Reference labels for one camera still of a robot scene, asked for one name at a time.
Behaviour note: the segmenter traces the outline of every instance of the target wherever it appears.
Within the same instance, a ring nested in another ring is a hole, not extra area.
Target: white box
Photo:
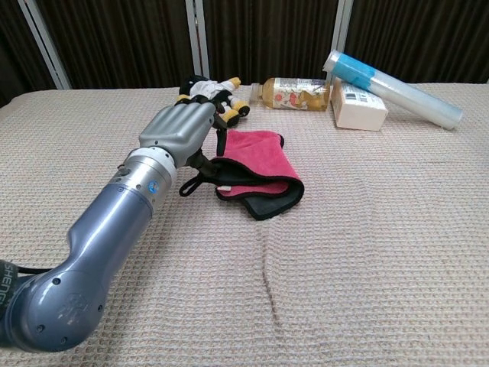
[[[339,78],[333,86],[331,104],[339,128],[378,132],[387,116],[381,98]]]

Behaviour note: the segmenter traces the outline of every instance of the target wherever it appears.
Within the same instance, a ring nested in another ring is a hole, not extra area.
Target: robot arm
[[[68,259],[46,273],[18,279],[0,314],[0,346],[56,352],[92,334],[111,279],[175,183],[176,169],[209,164],[200,148],[215,114],[216,107],[204,102],[169,106],[154,117],[139,137],[141,147],[68,231]]]

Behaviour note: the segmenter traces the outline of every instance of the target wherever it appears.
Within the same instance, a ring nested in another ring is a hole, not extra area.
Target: dark brown curtain
[[[23,93],[55,88],[17,0],[0,2],[0,107]]]
[[[193,73],[184,0],[38,0],[73,88],[179,86]]]
[[[337,0],[204,0],[209,72],[243,84],[324,78]]]
[[[355,0],[345,52],[410,83],[486,83],[488,0]]]

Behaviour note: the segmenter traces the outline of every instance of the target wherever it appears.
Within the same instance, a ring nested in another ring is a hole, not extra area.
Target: folded cloth
[[[180,188],[190,195],[202,182],[217,185],[224,201],[241,202],[256,220],[272,218],[296,205],[304,185],[284,154],[275,132],[228,131],[224,152],[211,160],[215,174],[199,174]]]

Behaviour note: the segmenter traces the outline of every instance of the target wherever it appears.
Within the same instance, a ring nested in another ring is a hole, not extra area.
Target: beige bedspread
[[[256,222],[211,185],[180,197],[194,171],[179,170],[96,332],[0,365],[489,365],[489,85],[419,87],[464,110],[457,130],[390,103],[381,132],[252,105],[237,129],[282,134],[300,204]],[[0,258],[63,261],[68,228],[176,95],[45,91],[0,109]]]

